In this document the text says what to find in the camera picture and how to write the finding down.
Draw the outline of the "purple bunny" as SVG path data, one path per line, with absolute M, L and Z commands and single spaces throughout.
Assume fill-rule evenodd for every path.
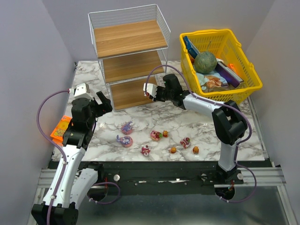
M 132 124 L 132 121 L 129 121 L 121 127 L 121 131 L 123 134 L 129 135 L 133 132 L 133 128 L 132 128 L 131 124 Z
M 117 135 L 116 141 L 126 148 L 130 147 L 133 144 L 133 139 L 130 136 L 120 137 L 119 135 Z

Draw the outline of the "pink strawberry cake toy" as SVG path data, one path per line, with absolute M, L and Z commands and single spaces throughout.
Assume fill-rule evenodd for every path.
M 150 137 L 154 141 L 159 141 L 163 137 L 163 134 L 161 132 L 152 130 L 150 133 Z

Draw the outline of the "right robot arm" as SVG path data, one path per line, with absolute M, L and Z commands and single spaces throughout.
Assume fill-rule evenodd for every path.
M 190 90 L 183 90 L 175 74 L 163 77 L 165 86 L 145 83 L 143 91 L 153 101 L 171 101 L 174 106 L 191 110 L 212 118 L 221 153 L 218 167 L 226 173 L 236 168 L 236 148 L 248 128 L 247 118 L 240 112 L 237 103 L 215 101 L 201 97 Z

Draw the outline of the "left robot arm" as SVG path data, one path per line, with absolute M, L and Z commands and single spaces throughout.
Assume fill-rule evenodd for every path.
M 98 180 L 98 168 L 77 170 L 93 137 L 97 118 L 110 113 L 111 101 L 102 92 L 92 97 L 74 91 L 72 119 L 63 135 L 62 144 L 55 147 L 61 158 L 54 178 L 41 204 L 34 204 L 31 214 L 38 225 L 75 225 L 78 209 L 92 185 Z

